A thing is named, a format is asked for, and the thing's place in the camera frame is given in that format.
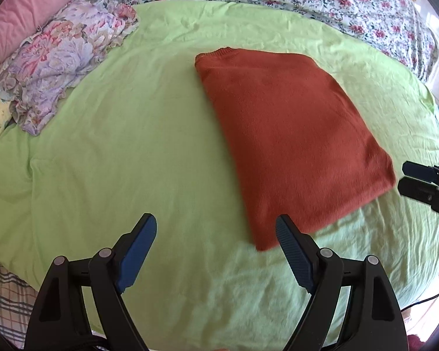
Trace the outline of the plaid checkered cloth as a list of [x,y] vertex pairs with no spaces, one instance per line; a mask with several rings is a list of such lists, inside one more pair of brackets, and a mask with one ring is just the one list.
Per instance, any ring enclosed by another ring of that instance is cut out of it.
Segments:
[[38,293],[0,265],[0,333],[22,349]]

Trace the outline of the rust orange knit sweater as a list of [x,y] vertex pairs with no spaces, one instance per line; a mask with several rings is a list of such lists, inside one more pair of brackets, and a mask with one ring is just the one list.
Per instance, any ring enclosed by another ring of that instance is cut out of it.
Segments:
[[286,214],[314,233],[392,189],[392,160],[352,100],[296,53],[221,48],[196,71],[227,141],[256,248]]

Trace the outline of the pastel peony floral pillow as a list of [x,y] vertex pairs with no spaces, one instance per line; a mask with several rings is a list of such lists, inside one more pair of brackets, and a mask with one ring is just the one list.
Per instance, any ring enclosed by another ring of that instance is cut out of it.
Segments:
[[76,87],[138,26],[132,6],[115,0],[71,0],[0,64],[0,99],[13,120],[39,135]]

